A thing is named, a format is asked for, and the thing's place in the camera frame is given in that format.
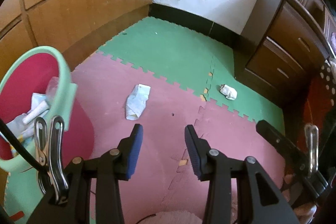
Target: black baseboard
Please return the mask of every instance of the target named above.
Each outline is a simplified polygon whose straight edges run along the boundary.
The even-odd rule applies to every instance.
[[[204,17],[177,8],[153,3],[149,7],[148,15],[187,27],[190,30],[209,36],[231,48],[233,48],[235,42],[239,39],[239,34],[236,34],[228,28]]]

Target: floor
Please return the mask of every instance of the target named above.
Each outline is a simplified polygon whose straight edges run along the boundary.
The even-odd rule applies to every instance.
[[[281,186],[285,162],[257,134],[255,121],[265,119],[284,132],[282,111],[234,80],[229,47],[149,17],[100,47],[72,72],[72,80],[78,84],[77,99],[95,129],[92,158],[117,146],[135,123],[143,125],[136,172],[130,181],[120,182],[126,224],[161,211],[186,210],[203,217],[208,183],[197,180],[188,161],[184,143],[184,127],[188,124],[194,125],[211,147],[229,157],[243,160],[255,156]],[[125,100],[136,84],[151,86],[151,92],[140,119],[129,121],[125,119]],[[237,99],[225,99],[218,91],[220,84],[234,87]],[[187,160],[183,161],[186,164],[180,166],[181,160]],[[14,202],[36,190],[32,182],[34,187],[16,191],[19,176],[22,174],[8,178],[5,207],[11,211],[18,210],[18,204],[13,208]],[[91,190],[94,223],[94,181]],[[33,209],[32,205],[28,207],[26,203],[19,206],[27,215]]]

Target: black cable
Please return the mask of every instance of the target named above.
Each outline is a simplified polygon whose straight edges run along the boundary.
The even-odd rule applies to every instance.
[[[15,150],[37,171],[46,173],[46,170],[34,159],[34,157],[22,146],[19,140],[14,136],[11,130],[6,126],[0,118],[0,132],[8,140],[8,142],[15,148]]]
[[[139,224],[141,221],[145,220],[146,218],[150,218],[150,217],[153,217],[153,216],[156,216],[156,214],[145,216],[144,218],[141,218],[136,224]]]

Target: metal screw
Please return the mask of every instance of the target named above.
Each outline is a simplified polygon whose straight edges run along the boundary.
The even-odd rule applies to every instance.
[[[209,150],[209,154],[210,154],[211,156],[218,156],[219,152],[218,152],[217,149],[210,149],[210,150]]]
[[[72,159],[72,163],[74,164],[80,164],[82,161],[82,158],[81,157],[75,157]]]
[[[120,153],[120,151],[117,148],[113,148],[113,149],[110,150],[110,155],[111,156],[119,155],[119,153]]]
[[[256,162],[255,157],[252,157],[252,156],[248,156],[248,157],[246,158],[246,160],[247,160],[247,162],[248,162],[249,164],[255,164],[255,162]]]

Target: wooden cabinet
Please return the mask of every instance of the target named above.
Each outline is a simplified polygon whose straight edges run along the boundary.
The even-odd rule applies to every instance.
[[[235,77],[283,107],[323,65],[327,45],[297,0],[257,0],[234,50]]]

